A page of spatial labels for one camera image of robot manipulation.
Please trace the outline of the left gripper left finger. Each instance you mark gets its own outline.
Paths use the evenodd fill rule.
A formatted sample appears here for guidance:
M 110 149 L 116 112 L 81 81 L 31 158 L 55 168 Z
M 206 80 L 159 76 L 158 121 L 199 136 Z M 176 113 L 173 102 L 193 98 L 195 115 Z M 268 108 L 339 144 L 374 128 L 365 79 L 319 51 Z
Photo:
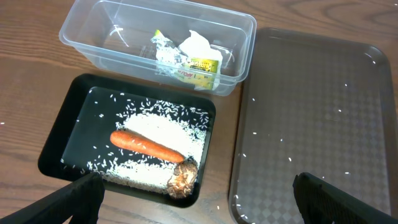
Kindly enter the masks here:
M 1 223 L 96 223 L 104 192 L 102 177 L 91 173 L 1 218 Z

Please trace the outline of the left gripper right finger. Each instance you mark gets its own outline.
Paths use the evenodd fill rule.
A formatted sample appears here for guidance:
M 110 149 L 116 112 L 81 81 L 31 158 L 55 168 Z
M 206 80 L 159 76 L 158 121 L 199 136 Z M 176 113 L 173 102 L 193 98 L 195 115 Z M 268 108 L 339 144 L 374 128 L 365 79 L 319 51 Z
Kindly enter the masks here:
M 397 224 L 397 219 L 308 172 L 295 176 L 293 189 L 305 224 Z

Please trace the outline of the orange carrot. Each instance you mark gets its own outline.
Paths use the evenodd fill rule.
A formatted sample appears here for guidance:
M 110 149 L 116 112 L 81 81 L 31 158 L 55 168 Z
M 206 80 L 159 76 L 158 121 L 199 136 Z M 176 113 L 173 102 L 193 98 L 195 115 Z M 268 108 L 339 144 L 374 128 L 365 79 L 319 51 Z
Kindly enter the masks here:
M 184 157 L 181 153 L 156 143 L 140 134 L 117 130 L 110 135 L 110 141 L 115 146 L 169 162 L 181 163 Z

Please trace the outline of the brown food scrap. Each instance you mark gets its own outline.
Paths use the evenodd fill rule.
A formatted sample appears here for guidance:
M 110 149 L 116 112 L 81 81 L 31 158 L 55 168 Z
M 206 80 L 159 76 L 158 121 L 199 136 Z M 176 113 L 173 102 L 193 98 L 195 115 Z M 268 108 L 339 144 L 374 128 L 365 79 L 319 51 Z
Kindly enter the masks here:
M 184 162 L 177 165 L 167 182 L 167 193 L 174 199 L 188 197 L 193 191 L 197 175 L 198 168 L 195 163 Z

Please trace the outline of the pile of white rice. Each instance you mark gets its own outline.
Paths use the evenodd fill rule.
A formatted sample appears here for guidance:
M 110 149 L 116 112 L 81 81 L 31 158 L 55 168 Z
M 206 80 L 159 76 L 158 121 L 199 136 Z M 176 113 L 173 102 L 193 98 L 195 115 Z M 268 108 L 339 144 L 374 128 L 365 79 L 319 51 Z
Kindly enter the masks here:
M 60 163 L 81 175 L 99 173 L 104 180 L 160 194 L 177 165 L 192 162 L 200 168 L 209 113 L 200 108 L 93 88 L 84 100 Z M 110 141 L 113 131 L 140 134 L 181 153 L 174 163 L 122 149 Z

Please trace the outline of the yellow green snack wrapper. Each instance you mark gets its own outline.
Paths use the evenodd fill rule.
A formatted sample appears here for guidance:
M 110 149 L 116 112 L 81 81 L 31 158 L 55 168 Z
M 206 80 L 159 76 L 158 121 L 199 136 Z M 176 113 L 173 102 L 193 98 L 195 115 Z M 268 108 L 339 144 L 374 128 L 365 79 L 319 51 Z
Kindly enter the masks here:
M 223 56 L 198 32 L 191 30 L 178 46 L 159 30 L 150 41 L 155 44 L 157 61 L 168 65 L 160 69 L 162 73 L 194 85 L 195 90 L 215 90 L 220 84 Z

